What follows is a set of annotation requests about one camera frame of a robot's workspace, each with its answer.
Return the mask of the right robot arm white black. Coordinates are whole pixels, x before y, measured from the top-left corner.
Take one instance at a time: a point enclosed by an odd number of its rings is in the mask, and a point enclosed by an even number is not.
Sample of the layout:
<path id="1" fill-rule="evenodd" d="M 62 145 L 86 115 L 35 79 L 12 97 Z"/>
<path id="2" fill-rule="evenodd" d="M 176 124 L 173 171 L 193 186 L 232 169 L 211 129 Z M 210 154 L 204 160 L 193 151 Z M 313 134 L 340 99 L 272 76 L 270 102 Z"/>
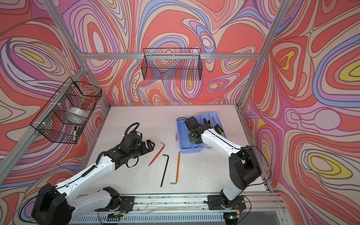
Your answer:
<path id="1" fill-rule="evenodd" d="M 184 124 L 189 131 L 191 144 L 207 144 L 228 159 L 231 181 L 220 191 L 220 196 L 224 200 L 233 201 L 261 177 L 262 170 L 252 147 L 240 146 L 229 141 L 209 124 L 200 124 L 195 117 L 186 118 Z"/>

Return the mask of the white pink tool box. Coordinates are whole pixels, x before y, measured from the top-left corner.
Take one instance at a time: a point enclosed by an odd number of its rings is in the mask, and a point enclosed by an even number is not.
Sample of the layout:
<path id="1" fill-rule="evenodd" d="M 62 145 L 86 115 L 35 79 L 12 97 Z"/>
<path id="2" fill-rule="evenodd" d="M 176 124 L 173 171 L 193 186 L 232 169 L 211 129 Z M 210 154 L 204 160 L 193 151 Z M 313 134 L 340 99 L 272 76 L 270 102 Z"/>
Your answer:
<path id="1" fill-rule="evenodd" d="M 201 135 L 207 129 L 211 128 L 217 134 L 226 137 L 216 112 L 202 113 L 190 118 L 180 117 L 176 124 L 180 152 L 183 154 L 201 151 L 205 146 Z"/>

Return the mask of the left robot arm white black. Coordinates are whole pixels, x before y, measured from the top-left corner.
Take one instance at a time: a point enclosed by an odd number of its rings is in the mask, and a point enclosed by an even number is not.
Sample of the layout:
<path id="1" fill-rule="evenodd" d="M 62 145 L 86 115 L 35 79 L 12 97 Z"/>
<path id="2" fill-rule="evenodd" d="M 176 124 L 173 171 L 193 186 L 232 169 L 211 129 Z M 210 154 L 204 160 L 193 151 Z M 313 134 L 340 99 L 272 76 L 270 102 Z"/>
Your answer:
<path id="1" fill-rule="evenodd" d="M 112 187 L 83 197 L 80 194 L 121 166 L 127 166 L 129 160 L 139 159 L 154 150 L 154 142 L 142 140 L 142 134 L 137 131 L 139 126 L 140 123 L 135 122 L 127 127 L 120 144 L 101 152 L 91 166 L 56 185 L 44 185 L 35 198 L 32 218 L 39 225 L 67 225 L 72 219 L 91 211 L 119 210 L 122 199 Z"/>

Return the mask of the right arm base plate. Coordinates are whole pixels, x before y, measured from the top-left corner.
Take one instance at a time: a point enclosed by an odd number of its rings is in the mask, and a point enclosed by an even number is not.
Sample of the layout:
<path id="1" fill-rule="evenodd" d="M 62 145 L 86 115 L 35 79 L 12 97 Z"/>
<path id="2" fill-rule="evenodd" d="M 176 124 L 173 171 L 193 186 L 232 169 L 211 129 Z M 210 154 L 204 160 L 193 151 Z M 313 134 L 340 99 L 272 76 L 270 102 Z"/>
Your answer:
<path id="1" fill-rule="evenodd" d="M 233 200 L 227 200 L 225 196 L 221 195 L 208 195 L 205 202 L 211 211 L 238 210 L 241 212 L 246 209 L 244 197 L 240 195 Z"/>

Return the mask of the large screwdriver black yellow handle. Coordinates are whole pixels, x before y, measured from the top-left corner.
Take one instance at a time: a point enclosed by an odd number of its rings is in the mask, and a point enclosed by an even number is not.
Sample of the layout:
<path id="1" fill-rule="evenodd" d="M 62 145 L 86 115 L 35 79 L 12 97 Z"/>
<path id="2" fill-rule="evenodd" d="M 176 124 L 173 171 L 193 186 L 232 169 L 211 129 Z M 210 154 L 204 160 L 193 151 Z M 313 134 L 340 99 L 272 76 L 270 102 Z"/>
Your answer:
<path id="1" fill-rule="evenodd" d="M 214 117 L 212 117 L 212 122 L 213 122 L 213 125 L 214 125 L 214 129 L 215 131 L 220 134 L 220 135 L 224 135 L 224 131 L 223 129 L 221 128 L 221 126 L 217 123 L 217 121 L 215 120 Z"/>

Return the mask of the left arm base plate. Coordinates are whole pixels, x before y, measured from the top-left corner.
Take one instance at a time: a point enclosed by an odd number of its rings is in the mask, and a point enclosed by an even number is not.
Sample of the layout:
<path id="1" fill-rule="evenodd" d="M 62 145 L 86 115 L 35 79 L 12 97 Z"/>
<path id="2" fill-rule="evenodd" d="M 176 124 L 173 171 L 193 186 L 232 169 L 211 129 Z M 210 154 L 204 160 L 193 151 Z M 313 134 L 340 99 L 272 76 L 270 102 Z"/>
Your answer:
<path id="1" fill-rule="evenodd" d="M 105 208 L 96 209 L 96 212 L 130 212 L 134 207 L 134 196 L 120 196 L 112 199 Z"/>

